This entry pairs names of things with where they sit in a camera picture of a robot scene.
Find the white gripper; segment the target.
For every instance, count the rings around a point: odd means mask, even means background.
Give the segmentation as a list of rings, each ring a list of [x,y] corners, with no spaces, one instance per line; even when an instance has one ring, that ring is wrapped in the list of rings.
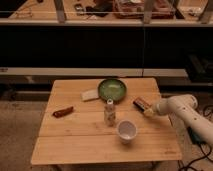
[[[144,111],[144,115],[146,117],[154,116],[155,113],[159,116],[167,115],[169,113],[169,107],[166,99],[160,99],[153,105],[153,108],[149,107]]]

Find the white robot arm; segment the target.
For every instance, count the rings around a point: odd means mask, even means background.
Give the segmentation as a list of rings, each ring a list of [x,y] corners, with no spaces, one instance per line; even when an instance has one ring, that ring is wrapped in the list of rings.
[[[144,111],[145,116],[175,114],[213,147],[213,123],[201,116],[196,108],[198,101],[191,94],[161,98]]]

